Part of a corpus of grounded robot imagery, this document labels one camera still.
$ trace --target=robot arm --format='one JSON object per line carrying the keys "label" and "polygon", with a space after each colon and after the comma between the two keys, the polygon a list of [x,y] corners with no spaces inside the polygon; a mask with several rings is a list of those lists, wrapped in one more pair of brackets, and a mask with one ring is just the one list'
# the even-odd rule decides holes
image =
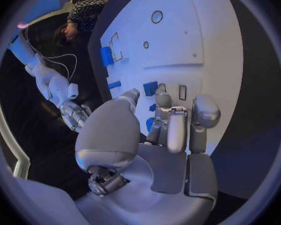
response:
{"label": "robot arm", "polygon": [[79,133],[88,114],[71,101],[79,95],[78,85],[69,83],[64,76],[47,67],[43,58],[32,50],[22,33],[12,41],[9,49],[25,65],[25,70],[35,77],[36,86],[44,98],[60,109],[65,124]]}

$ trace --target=blue object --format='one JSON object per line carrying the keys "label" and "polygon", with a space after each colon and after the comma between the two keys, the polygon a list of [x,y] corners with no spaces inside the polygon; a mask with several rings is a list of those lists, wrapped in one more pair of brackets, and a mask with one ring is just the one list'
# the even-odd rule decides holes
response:
{"label": "blue object", "polygon": [[144,93],[147,97],[153,96],[155,94],[157,88],[158,88],[157,81],[152,81],[152,82],[143,84]]}
{"label": "blue object", "polygon": [[151,112],[154,112],[156,110],[156,103],[154,103],[153,105],[149,106],[149,110]]}
{"label": "blue object", "polygon": [[122,84],[120,81],[116,81],[116,82],[113,82],[111,84],[108,84],[108,89],[114,89],[116,87],[120,87]]}
{"label": "blue object", "polygon": [[101,48],[101,58],[104,67],[114,64],[112,50],[109,46],[105,46]]}
{"label": "blue object", "polygon": [[145,122],[145,124],[146,124],[146,126],[147,126],[147,129],[148,129],[148,132],[150,132],[151,126],[152,126],[153,122],[154,122],[154,117],[150,117],[150,118]]}

